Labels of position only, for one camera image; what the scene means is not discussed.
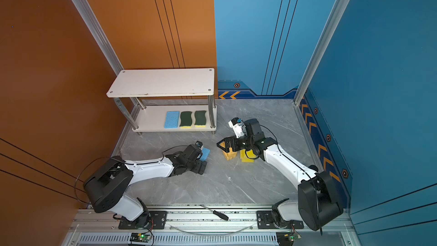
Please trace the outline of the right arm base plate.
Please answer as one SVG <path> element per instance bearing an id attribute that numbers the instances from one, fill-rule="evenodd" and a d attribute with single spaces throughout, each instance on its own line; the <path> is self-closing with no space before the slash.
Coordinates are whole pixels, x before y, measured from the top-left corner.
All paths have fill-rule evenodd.
<path id="1" fill-rule="evenodd" d="M 257 226 L 261 230 L 267 229 L 304 229 L 304 224 L 300 220 L 284 220 L 278 212 L 274 211 L 257 211 Z"/>

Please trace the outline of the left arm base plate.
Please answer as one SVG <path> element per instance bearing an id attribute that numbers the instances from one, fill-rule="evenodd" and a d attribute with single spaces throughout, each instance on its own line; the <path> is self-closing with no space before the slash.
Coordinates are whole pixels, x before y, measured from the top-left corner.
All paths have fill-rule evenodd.
<path id="1" fill-rule="evenodd" d="M 167 211 L 144 212 L 134 221 L 122 217 L 119 221 L 120 230 L 164 230 L 167 221 Z"/>

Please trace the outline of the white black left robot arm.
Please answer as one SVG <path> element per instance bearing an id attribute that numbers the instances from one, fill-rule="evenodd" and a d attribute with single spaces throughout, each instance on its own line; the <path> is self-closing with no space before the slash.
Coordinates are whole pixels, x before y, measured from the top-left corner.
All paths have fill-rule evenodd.
<path id="1" fill-rule="evenodd" d="M 161 159 L 145 161 L 124 160 L 120 156 L 109 158 L 85 182 L 84 191 L 96 213 L 112 212 L 135 229 L 149 229 L 152 216 L 140 198 L 127 195 L 129 186 L 154 178 L 168 178 L 188 171 L 202 175 L 207 162 L 200 141 L 182 151 L 164 155 Z"/>

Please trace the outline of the orange yellow sponge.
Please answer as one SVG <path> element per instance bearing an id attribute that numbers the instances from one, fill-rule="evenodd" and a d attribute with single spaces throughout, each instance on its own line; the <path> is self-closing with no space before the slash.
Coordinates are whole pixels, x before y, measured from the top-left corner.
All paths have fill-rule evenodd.
<path id="1" fill-rule="evenodd" d="M 228 151 L 223 151 L 224 157 L 227 161 L 230 161 L 231 159 L 234 159 L 237 157 L 238 152 L 237 151 L 233 151 L 232 148 L 229 148 Z"/>

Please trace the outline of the green yellow scouring sponge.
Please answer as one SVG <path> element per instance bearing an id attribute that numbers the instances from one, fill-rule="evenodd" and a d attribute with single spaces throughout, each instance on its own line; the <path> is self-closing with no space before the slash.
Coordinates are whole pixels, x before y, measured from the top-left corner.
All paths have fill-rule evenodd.
<path id="1" fill-rule="evenodd" d="M 205 128 L 207 124 L 206 111 L 205 110 L 197 110 L 195 112 L 195 127 L 196 128 Z"/>
<path id="2" fill-rule="evenodd" d="M 183 111 L 180 113 L 180 125 L 181 129 L 191 129 L 193 124 L 192 120 L 192 112 L 191 111 Z"/>

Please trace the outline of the blue sponge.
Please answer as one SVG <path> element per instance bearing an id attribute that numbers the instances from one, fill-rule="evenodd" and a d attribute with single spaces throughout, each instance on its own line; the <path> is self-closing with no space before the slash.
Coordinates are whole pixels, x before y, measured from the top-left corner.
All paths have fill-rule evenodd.
<path id="1" fill-rule="evenodd" d="M 165 129 L 176 129 L 179 124 L 179 111 L 168 111 L 166 113 L 164 128 Z"/>
<path id="2" fill-rule="evenodd" d="M 211 152 L 211 151 L 210 151 L 209 149 L 207 149 L 207 148 L 202 148 L 202 155 L 201 155 L 201 157 L 199 158 L 199 160 L 200 160 L 200 161 L 205 161 L 205 160 L 208 158 L 210 152 Z"/>

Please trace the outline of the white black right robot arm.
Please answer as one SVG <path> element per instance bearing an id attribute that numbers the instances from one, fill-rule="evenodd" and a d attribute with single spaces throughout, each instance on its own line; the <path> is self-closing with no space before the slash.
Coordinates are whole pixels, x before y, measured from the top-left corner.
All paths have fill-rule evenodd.
<path id="1" fill-rule="evenodd" d="M 274 166 L 295 186 L 298 200 L 284 199 L 272 206 L 273 222 L 277 228 L 287 228 L 293 221 L 303 222 L 313 231 L 321 231 L 330 221 L 344 212 L 335 180 L 315 166 L 305 166 L 287 153 L 276 136 L 266 137 L 257 119 L 243 121 L 235 117 L 228 123 L 234 136 L 225 137 L 217 147 L 228 153 L 252 151 L 256 159 Z"/>

